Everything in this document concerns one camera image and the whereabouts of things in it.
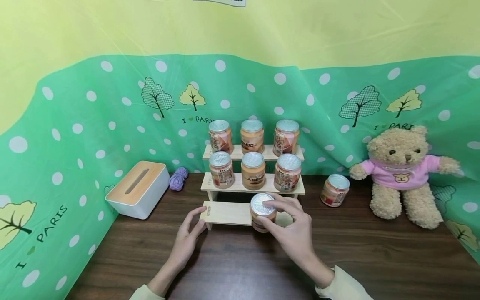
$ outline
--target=pink shirt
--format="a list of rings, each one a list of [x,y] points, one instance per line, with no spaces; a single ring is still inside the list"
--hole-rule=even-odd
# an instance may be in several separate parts
[[[426,155],[415,166],[389,166],[374,159],[360,163],[365,172],[372,176],[373,182],[399,191],[421,187],[428,181],[429,172],[438,172],[440,157]]]

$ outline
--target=cartoon tree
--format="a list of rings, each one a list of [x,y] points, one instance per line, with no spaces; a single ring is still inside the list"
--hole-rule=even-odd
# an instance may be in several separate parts
[[[197,105],[205,105],[205,98],[203,98],[198,90],[191,84],[187,85],[187,88],[180,95],[180,103],[185,105],[193,105],[195,111],[197,111]]]
[[[397,112],[395,118],[400,117],[400,113],[404,110],[414,110],[421,107],[421,100],[419,99],[419,93],[415,89],[410,90],[401,96],[386,108],[386,111]]]
[[[358,95],[350,99],[342,106],[340,117],[344,119],[355,119],[353,127],[357,126],[358,118],[367,117],[380,111],[382,104],[378,100],[379,93],[373,85],[365,87]]]
[[[8,203],[0,208],[0,250],[5,248],[20,231],[32,233],[24,226],[32,216],[35,205],[36,203],[25,201],[20,204]]]
[[[163,110],[168,110],[175,105],[175,102],[172,100],[172,96],[167,94],[161,85],[156,84],[152,78],[145,78],[145,86],[142,89],[142,98],[144,103],[150,106],[151,108],[157,108],[160,110],[160,114],[163,115]]]

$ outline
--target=teddy bear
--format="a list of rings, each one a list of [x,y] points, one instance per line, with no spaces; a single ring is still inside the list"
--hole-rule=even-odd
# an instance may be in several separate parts
[[[376,216],[398,217],[402,213],[402,193],[410,221],[427,229],[437,228],[442,222],[428,185],[428,174],[456,173],[460,164],[451,157],[427,154],[426,134],[424,126],[387,129],[367,144],[370,159],[350,168],[350,176],[355,180],[372,176],[370,208]]]

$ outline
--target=bear face embroidery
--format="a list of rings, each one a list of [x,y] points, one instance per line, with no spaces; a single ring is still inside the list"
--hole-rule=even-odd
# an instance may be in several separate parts
[[[406,183],[410,180],[410,173],[407,174],[393,174],[395,181],[398,183]]]

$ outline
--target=yarn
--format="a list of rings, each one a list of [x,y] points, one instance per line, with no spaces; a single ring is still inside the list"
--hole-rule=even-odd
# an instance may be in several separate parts
[[[188,171],[184,167],[178,168],[172,177],[170,177],[170,189],[174,191],[181,191],[183,189],[183,182],[188,177]]]

